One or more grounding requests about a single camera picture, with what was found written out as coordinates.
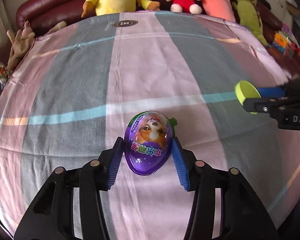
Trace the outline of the yellow-green round lid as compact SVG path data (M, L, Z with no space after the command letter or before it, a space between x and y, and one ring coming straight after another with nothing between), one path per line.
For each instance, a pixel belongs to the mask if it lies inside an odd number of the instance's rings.
M235 85L235 94L237 100L242 106L246 99L261 98L261 95L259 94L258 90L251 83L245 80L241 80Z

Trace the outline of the purple toy egg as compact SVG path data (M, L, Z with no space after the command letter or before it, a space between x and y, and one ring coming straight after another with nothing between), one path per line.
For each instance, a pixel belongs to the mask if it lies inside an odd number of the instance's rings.
M166 163L178 121L155 111L141 112L130 120L124 136L125 158L137 175L149 176Z

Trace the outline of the green dinosaur plush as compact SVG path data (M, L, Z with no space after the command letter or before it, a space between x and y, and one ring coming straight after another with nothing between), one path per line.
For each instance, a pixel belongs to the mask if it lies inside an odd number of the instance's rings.
M233 8L237 11L240 25L247 27L250 32L264 45L267 46L263 35L261 17L256 10L257 0L236 0L232 2Z

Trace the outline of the plaid pink grey tablecloth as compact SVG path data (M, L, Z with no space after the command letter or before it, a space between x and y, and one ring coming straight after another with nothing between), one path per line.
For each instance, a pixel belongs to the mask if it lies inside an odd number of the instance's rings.
M198 159L238 168L280 226L300 197L300 132L247 113L241 80L287 77L245 27L209 16L96 16L38 38L0 97L0 220L14 233L55 168L83 166L157 111Z

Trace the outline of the dark red leather sofa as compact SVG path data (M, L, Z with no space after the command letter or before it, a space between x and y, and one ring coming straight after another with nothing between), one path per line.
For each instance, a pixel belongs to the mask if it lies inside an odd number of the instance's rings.
M152 0L160 3L161 10L170 10L171 3L165 0ZM67 25L83 20L81 18L82 5L85 0L28 0L17 10L16 23L19 29L29 21L30 26L37 36L42 36L54 25L65 21ZM263 24L263 35L271 45L274 41L275 32L283 27L283 22L270 12L270 4L266 0L257 0L256 10L259 12ZM300 25L294 21L293 31L300 46ZM285 59L279 49L270 49L270 55L277 63L287 70L293 77L300 75L300 59L293 56L290 60Z

